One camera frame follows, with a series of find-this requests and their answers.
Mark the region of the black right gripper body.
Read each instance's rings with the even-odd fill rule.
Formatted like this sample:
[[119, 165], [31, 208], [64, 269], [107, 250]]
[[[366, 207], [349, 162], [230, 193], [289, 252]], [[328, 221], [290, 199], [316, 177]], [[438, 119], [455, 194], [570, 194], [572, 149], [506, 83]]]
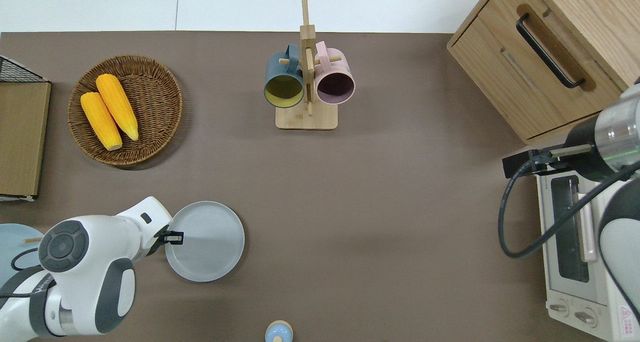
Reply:
[[558, 157], [557, 162], [551, 162], [550, 166], [554, 171], [544, 172], [543, 175], [568, 173], [574, 171], [578, 175], [583, 176], [587, 180], [594, 182], [602, 182], [609, 176], [614, 174], [601, 154], [595, 143], [595, 126], [597, 117], [586, 119], [576, 124], [567, 134], [566, 141], [560, 145], [542, 148], [543, 152], [560, 148], [572, 148], [575, 146], [589, 144], [591, 150], [589, 152], [574, 154], [564, 157]]

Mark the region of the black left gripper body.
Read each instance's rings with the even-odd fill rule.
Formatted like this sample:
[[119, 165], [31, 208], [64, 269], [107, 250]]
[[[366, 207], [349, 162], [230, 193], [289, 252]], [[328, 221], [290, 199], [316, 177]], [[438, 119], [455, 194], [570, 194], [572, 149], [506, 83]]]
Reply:
[[154, 241], [152, 246], [149, 248], [149, 251], [146, 253], [146, 256], [153, 255], [161, 246], [167, 244], [166, 237], [169, 235], [167, 228], [161, 228], [154, 235]]

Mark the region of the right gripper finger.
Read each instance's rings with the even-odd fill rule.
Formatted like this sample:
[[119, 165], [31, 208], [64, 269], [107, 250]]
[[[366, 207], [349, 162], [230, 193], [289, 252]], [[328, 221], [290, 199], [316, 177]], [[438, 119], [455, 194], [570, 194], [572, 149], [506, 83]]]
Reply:
[[503, 175], [506, 179], [512, 178], [519, 168], [535, 156], [539, 155], [538, 150], [526, 150], [502, 159]]

